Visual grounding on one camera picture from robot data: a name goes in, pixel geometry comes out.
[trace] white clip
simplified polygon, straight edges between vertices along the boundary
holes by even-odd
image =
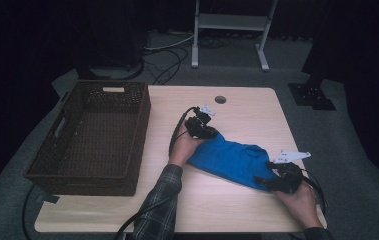
[[[311,157],[311,154],[309,152],[290,152],[286,150],[282,150],[277,156],[276,159],[272,160],[272,162],[276,164],[283,164],[283,163],[290,163],[298,159],[303,159]]]
[[[203,112],[203,113],[206,113],[210,116],[215,116],[215,112],[213,112],[208,106],[207,104],[204,104],[202,105],[201,107],[199,107],[199,111]]]

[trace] blue towel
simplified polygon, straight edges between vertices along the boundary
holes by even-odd
[[[199,145],[188,163],[227,180],[268,191],[254,180],[254,176],[265,179],[276,177],[266,167],[267,161],[269,156],[266,150],[257,145],[226,141],[219,133]]]

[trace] person's right hand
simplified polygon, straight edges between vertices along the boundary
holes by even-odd
[[[306,182],[303,181],[294,194],[286,194],[281,191],[273,191],[273,193],[304,229],[323,228],[317,216],[314,190]]]

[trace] plaid sleeve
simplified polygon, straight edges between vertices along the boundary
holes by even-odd
[[[164,167],[154,188],[149,192],[141,210],[172,197],[171,200],[143,214],[135,221],[131,239],[173,239],[176,222],[177,195],[182,188],[183,169],[169,164]]]
[[[307,228],[304,231],[307,240],[333,240],[332,234],[324,228]]]

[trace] wicker basket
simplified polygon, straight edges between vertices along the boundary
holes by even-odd
[[[51,194],[135,194],[151,102],[142,82],[78,81],[24,176]]]

